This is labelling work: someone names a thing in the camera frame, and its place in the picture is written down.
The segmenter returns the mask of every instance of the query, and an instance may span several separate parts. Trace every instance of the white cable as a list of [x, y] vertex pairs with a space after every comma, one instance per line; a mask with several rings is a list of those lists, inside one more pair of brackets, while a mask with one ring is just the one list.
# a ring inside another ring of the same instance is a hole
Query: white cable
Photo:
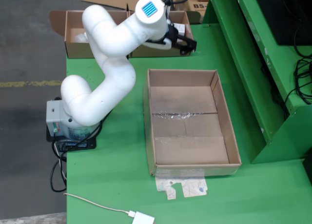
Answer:
[[105, 206], [99, 205], [97, 203], [94, 203], [92, 201], [89, 201], [89, 200], [87, 200], [85, 198], [82, 198], [82, 197], [79, 197], [79, 196], [75, 196], [75, 195], [69, 194], [69, 193], [64, 193], [64, 195], [65, 196], [75, 197], [77, 199], [86, 201], [86, 202], [88, 202], [90, 204], [93, 204], [95, 206], [98, 206], [100, 208], [105, 208], [105, 209], [108, 209], [108, 210], [111, 210], [111, 211], [117, 211], [117, 212], [126, 213], [126, 214], [128, 214], [129, 217], [133, 218], [132, 224], [155, 224], [155, 222], [154, 222], [155, 218], [152, 217], [152, 216], [146, 215], [144, 213], [134, 212], [134, 211], [131, 211], [131, 210], [128, 212], [128, 211], [121, 210], [121, 209], [114, 209], [114, 208], [105, 207]]
[[79, 196], [75, 196], [75, 195], [73, 195], [73, 194], [64, 193], [64, 195], [65, 195], [65, 196], [72, 196], [72, 197], [78, 198], [78, 199], [83, 200], [83, 201], [86, 201], [86, 202], [88, 202], [88, 203], [90, 203], [90, 204], [96, 205], [96, 206], [101, 207], [101, 208], [109, 209], [109, 210], [111, 210], [111, 211], [117, 211], [117, 212], [123, 212], [123, 213], [129, 214], [128, 211], [120, 210], [120, 209], [114, 209], [114, 208], [108, 208], [108, 207], [99, 205], [99, 204], [97, 204], [97, 203], [94, 203], [94, 202], [92, 202], [92, 201], [89, 201], [89, 200], [87, 200], [87, 199], [85, 199], [85, 198], [82, 198], [82, 197], [79, 197]]
[[[55, 149], [57, 155], [59, 156], [59, 151], [57, 150], [57, 146], [56, 146], [55, 143], [54, 143], [54, 149]], [[65, 174], [64, 174], [63, 171], [62, 171], [62, 175], [63, 175], [63, 178], [64, 178], [65, 180], [67, 180], [67, 178], [66, 178], [66, 176], [65, 176]]]

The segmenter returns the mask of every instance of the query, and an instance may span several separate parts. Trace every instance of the green table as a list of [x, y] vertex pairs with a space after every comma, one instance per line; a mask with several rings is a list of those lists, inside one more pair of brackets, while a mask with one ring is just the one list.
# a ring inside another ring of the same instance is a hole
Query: green table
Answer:
[[[265, 142], [220, 26], [192, 30], [198, 46], [190, 57], [130, 59], [136, 85], [105, 121], [97, 148], [69, 153], [67, 191], [150, 214], [157, 224], [311, 223], [312, 187], [300, 160], [250, 164]], [[148, 68], [174, 67], [218, 70], [243, 165], [235, 175], [207, 178], [207, 196], [184, 198], [175, 184], [177, 199], [168, 201], [148, 172], [142, 95]], [[67, 74], [84, 77], [92, 88], [104, 78], [94, 59], [68, 59]], [[67, 222], [131, 224], [132, 219], [68, 197]]]

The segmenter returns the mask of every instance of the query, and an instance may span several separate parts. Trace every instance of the green shelf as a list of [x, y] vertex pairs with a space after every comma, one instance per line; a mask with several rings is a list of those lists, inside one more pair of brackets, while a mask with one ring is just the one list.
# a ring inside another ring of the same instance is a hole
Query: green shelf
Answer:
[[[238, 0], [238, 2], [281, 96], [285, 100], [289, 92], [295, 87], [293, 71], [300, 57], [292, 46], [282, 46], [276, 43], [257, 0]], [[298, 48], [303, 54], [312, 52], [312, 46], [299, 46]], [[300, 84], [305, 84], [309, 81], [311, 79], [307, 77]], [[307, 85], [301, 90], [305, 93], [311, 93], [312, 88], [311, 85]], [[290, 113], [294, 113], [299, 106], [306, 105], [295, 92], [290, 94], [286, 104]]]
[[237, 0], [211, 2], [263, 136], [269, 143], [284, 123], [283, 110], [272, 101], [270, 83], [261, 71], [260, 58]]

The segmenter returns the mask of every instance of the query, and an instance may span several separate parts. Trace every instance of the white robotic arm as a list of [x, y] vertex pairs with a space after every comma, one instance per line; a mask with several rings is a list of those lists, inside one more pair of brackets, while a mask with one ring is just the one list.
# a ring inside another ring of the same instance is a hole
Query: white robotic arm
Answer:
[[[150, 17], [142, 10], [148, 3], [155, 7]], [[92, 92], [86, 80], [70, 75], [62, 83], [61, 95], [67, 114], [82, 126], [92, 126], [99, 123], [135, 84], [135, 71], [125, 56], [148, 39], [164, 37], [168, 25], [161, 0], [140, 0], [136, 12], [118, 26], [103, 7], [92, 5], [83, 12], [82, 23], [105, 80]]]
[[163, 49], [170, 49], [167, 40], [180, 51], [186, 47], [176, 44], [178, 32], [167, 23], [165, 4], [161, 0], [139, 0], [135, 13], [119, 25], [103, 7], [92, 5], [83, 12], [82, 23], [105, 79], [92, 91], [85, 79], [70, 75], [61, 85], [62, 100], [47, 104], [50, 135], [73, 140], [88, 136], [132, 90], [136, 74], [126, 55], [141, 44], [151, 45], [153, 42]]

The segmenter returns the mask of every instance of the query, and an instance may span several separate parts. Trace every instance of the open cardboard box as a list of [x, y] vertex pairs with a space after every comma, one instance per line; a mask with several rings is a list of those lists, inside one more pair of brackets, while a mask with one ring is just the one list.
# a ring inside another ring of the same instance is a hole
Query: open cardboard box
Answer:
[[[75, 42], [75, 36], [83, 34], [85, 29], [82, 25], [83, 11], [51, 11], [49, 14], [50, 23], [54, 31], [64, 37], [65, 47], [68, 58], [93, 58], [93, 54], [89, 43]], [[129, 11], [108, 11], [115, 23], [118, 25], [133, 14]], [[187, 14], [183, 12], [173, 11], [170, 13], [170, 19], [174, 23], [185, 24], [185, 36], [193, 38], [191, 26], [188, 21]], [[171, 48], [170, 50], [159, 50], [149, 48], [144, 45], [138, 47], [129, 54], [129, 57], [174, 57], [181, 56], [180, 50]]]
[[[83, 11], [51, 11], [50, 23], [55, 32], [64, 37], [68, 58], [93, 58], [89, 43], [75, 42], [75, 36], [85, 32]], [[127, 11], [108, 11], [118, 25], [127, 19]]]
[[[179, 23], [185, 25], [185, 36], [194, 40], [191, 25], [189, 23], [188, 16], [184, 11], [171, 11], [169, 14], [169, 19], [172, 23]], [[182, 45], [186, 45], [186, 42], [179, 42]], [[170, 50], [160, 50], [155, 48], [150, 48], [144, 45], [139, 46], [134, 50], [130, 57], [179, 57], [180, 50], [176, 48], [171, 48]]]
[[151, 175], [220, 176], [241, 166], [216, 70], [150, 69], [143, 101]]

